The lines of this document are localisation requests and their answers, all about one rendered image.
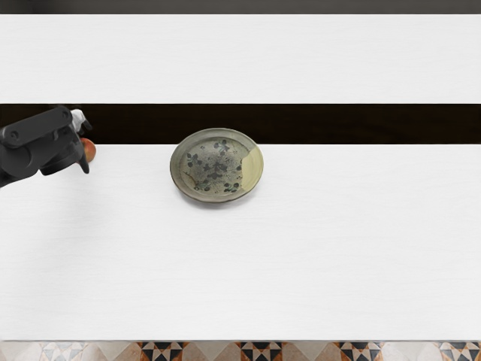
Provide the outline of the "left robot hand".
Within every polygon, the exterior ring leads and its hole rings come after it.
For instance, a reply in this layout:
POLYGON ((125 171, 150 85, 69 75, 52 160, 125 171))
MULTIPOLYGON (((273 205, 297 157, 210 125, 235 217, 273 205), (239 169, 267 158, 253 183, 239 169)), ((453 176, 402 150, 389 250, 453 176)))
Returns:
POLYGON ((71 128, 74 133, 73 138, 68 142, 64 149, 40 168, 40 172, 44 176, 55 174, 73 164, 78 164, 84 174, 89 174, 89 163, 86 161, 86 156, 80 139, 82 138, 85 129, 92 130, 92 125, 81 109, 75 108, 71 110, 71 115, 71 128))

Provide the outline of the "red-orange round fruit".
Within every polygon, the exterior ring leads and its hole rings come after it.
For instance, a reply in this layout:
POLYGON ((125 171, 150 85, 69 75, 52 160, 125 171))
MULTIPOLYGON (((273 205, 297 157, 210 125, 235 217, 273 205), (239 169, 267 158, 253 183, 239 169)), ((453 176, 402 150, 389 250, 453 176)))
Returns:
POLYGON ((90 163, 91 161, 94 160, 95 155, 96 155, 96 146, 95 144, 89 140, 88 138, 81 138, 80 139, 82 145, 83 145, 83 150, 86 156, 86 161, 90 163))

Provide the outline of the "olive patterned ceramic plate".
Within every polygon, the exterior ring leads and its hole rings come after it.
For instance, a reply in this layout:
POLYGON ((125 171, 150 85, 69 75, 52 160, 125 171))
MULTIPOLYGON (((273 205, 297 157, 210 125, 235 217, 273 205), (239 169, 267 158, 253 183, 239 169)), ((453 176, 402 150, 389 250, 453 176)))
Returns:
POLYGON ((232 202, 247 195, 261 180, 263 168, 257 143, 227 128, 203 129, 187 136, 170 161, 178 190, 206 203, 232 202))

